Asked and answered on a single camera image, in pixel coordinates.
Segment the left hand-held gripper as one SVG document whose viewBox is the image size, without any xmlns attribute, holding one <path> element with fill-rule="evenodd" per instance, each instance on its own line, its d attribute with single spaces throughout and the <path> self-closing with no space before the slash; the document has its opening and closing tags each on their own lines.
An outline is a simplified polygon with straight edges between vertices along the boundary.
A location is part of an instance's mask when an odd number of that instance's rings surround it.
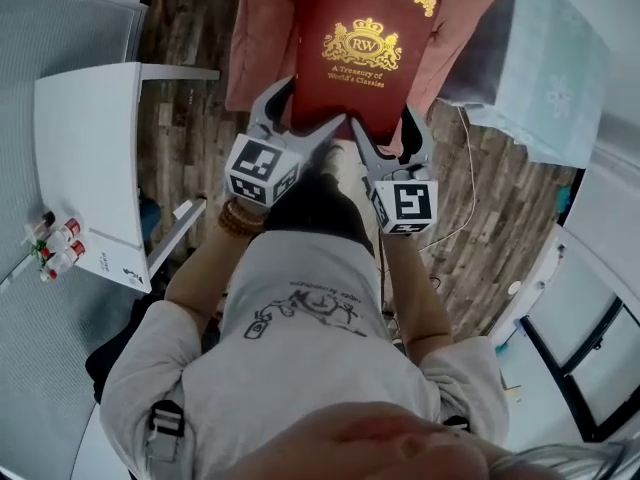
<svg viewBox="0 0 640 480">
<path fill-rule="evenodd" d="M 236 137 L 225 166 L 227 188 L 238 198 L 272 207 L 296 184 L 314 152 L 346 121 L 347 116 L 340 114 L 307 135 L 286 131 L 282 118 L 294 86 L 293 76 L 282 78 L 252 105 L 251 126 Z"/>
</svg>

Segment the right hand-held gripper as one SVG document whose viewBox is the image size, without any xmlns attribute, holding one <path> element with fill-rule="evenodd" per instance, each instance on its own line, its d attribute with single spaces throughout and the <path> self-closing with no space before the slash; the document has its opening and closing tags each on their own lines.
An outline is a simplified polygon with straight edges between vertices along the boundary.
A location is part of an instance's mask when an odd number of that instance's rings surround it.
<svg viewBox="0 0 640 480">
<path fill-rule="evenodd" d="M 400 121 L 402 154 L 383 159 L 356 117 L 350 125 L 366 170 L 364 184 L 379 229 L 388 235 L 423 232 L 437 220 L 438 182 L 430 175 L 433 137 L 426 119 L 405 106 Z"/>
</svg>

